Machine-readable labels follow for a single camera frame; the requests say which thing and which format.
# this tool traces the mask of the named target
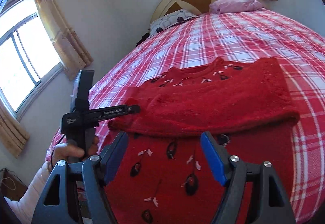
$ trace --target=red plaid bedsheet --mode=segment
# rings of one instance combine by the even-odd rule
[[[217,56],[245,63],[278,59],[301,114],[288,150],[295,161],[290,201],[297,222],[307,221],[325,199],[325,39],[300,23],[268,10],[203,14],[135,48],[93,86],[90,108],[122,104],[128,86],[139,86],[172,66],[204,65]],[[107,122],[101,122],[96,134],[101,149]],[[58,131],[47,159],[60,138]]]

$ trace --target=pillow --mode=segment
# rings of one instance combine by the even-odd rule
[[[263,6],[257,0],[217,0],[209,5],[211,13],[237,13],[262,10]]]
[[[173,13],[165,15],[150,24],[150,36],[156,35],[171,26],[184,23],[192,18],[197,18],[198,16],[192,14],[186,9],[177,10]]]

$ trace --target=red knit sweater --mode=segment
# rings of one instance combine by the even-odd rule
[[[198,137],[206,130],[230,137],[228,152],[246,162],[271,161],[290,196],[290,134],[299,113],[275,58],[252,64],[216,58],[208,65],[173,67],[130,87],[125,104],[139,104],[141,112],[109,123],[112,131],[131,136],[106,190],[119,223],[145,223],[148,217],[153,223],[211,221],[223,188],[214,181],[199,145]],[[191,184],[198,183],[193,194],[184,186],[189,176]],[[238,223],[244,222],[248,201],[245,194]]]

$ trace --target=black handheld device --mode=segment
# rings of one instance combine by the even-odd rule
[[[138,105],[118,105],[113,107],[89,110],[89,91],[93,86],[94,70],[81,70],[74,81],[70,113],[64,114],[61,121],[61,134],[65,134],[67,142],[85,151],[92,145],[95,128],[100,121],[115,117],[138,113]],[[69,158],[69,162],[79,162],[77,158]]]

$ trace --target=window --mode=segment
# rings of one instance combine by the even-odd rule
[[[34,0],[22,0],[0,15],[0,97],[15,117],[61,68],[36,12]]]

